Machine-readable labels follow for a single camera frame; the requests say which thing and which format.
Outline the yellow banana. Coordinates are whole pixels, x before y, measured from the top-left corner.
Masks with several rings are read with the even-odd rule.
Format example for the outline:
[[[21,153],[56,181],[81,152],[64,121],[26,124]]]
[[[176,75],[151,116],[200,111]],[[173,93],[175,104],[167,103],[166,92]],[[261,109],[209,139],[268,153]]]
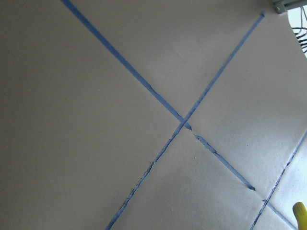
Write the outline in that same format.
[[[293,205],[293,214],[296,218],[298,229],[307,230],[307,209],[302,202]]]

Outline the aluminium frame post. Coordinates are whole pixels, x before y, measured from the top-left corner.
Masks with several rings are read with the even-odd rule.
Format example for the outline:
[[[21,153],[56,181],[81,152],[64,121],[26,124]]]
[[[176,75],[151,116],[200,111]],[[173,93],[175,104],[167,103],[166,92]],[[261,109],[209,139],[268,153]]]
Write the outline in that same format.
[[[272,0],[275,11],[278,14],[287,12],[295,8],[300,8],[307,4],[307,0]]]

